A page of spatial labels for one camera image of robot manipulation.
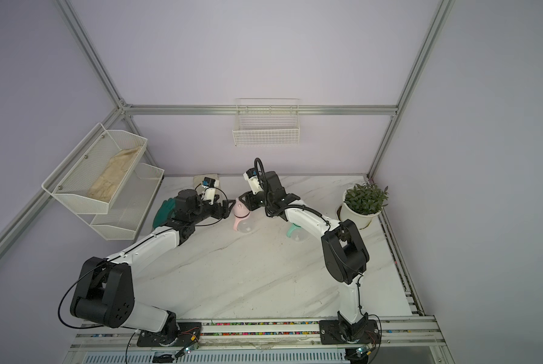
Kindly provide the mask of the pink bottle cap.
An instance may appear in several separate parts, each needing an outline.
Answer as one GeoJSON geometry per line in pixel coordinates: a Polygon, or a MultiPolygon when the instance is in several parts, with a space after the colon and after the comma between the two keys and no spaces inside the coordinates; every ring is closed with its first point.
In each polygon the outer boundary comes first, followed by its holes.
{"type": "Polygon", "coordinates": [[[235,218],[238,219],[245,219],[248,218],[250,215],[250,210],[246,207],[244,203],[240,201],[239,198],[236,199],[232,212],[235,218]]]}

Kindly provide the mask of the clear baby bottle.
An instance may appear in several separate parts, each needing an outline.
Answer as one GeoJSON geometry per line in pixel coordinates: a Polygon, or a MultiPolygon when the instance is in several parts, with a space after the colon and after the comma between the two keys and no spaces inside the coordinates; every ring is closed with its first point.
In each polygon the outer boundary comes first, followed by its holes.
{"type": "Polygon", "coordinates": [[[240,220],[237,223],[236,230],[242,234],[250,234],[255,231],[256,223],[252,219],[240,220]]]}

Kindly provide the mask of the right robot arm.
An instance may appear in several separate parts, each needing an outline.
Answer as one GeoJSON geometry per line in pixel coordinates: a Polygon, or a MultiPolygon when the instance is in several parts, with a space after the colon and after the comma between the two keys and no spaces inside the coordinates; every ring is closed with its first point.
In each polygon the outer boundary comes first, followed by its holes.
{"type": "Polygon", "coordinates": [[[270,218],[279,217],[317,238],[322,247],[325,268],[339,283],[338,321],[352,330],[368,321],[363,313],[359,288],[369,262],[369,253],[355,223],[338,221],[308,206],[290,194],[274,171],[250,168],[244,173],[250,191],[240,201],[250,211],[263,208],[270,218]]]}

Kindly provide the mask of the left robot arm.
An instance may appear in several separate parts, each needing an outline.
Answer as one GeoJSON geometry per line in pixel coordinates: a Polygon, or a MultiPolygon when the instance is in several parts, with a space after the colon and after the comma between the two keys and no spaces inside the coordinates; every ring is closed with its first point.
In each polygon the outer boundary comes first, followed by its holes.
{"type": "Polygon", "coordinates": [[[138,300],[134,277],[180,247],[198,228],[228,218],[235,203],[217,187],[202,193],[186,189],[165,200],[149,235],[118,253],[106,258],[92,257],[83,264],[79,278],[64,295],[71,298],[70,314],[92,322],[95,329],[136,329],[163,339],[175,339],[180,333],[177,316],[138,300]]]}

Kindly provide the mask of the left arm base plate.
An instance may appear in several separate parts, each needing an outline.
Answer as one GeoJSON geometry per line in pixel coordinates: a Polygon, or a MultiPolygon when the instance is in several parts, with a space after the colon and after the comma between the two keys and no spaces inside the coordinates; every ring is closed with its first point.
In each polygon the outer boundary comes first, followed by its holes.
{"type": "Polygon", "coordinates": [[[142,331],[138,347],[189,347],[199,341],[203,325],[200,322],[177,322],[161,332],[142,331]]]}

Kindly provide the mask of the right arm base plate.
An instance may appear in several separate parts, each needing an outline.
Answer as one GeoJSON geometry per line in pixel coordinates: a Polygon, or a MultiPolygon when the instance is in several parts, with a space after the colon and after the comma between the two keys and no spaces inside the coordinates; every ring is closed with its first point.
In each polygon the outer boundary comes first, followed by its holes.
{"type": "Polygon", "coordinates": [[[355,324],[346,320],[322,320],[319,322],[322,344],[380,344],[382,335],[378,322],[361,319],[355,324]]]}

